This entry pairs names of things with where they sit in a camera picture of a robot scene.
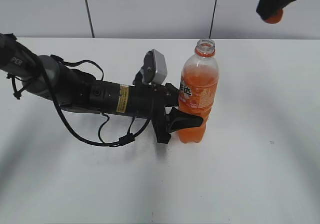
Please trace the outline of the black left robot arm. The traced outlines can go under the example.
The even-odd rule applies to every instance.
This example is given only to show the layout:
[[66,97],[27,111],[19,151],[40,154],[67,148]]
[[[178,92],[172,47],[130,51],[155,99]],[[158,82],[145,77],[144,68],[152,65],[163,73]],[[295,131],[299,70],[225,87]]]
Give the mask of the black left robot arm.
[[19,43],[13,34],[0,37],[0,68],[12,82],[19,99],[27,91],[54,103],[63,124],[73,132],[64,111],[142,118],[151,123],[157,142],[167,144],[175,131],[200,127],[203,118],[178,109],[179,90],[165,83],[167,66],[157,50],[146,53],[132,85],[97,79],[78,69],[79,63],[66,62],[56,55],[38,56]]

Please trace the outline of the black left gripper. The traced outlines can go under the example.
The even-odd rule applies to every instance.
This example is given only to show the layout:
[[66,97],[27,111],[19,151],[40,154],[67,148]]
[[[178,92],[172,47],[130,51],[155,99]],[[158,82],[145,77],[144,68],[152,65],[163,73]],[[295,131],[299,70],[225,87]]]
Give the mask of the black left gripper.
[[[157,142],[167,144],[170,134],[182,129],[196,128],[203,118],[178,110],[179,89],[173,84],[128,86],[107,81],[94,81],[88,106],[107,114],[149,119]],[[169,114],[166,107],[172,107]]]

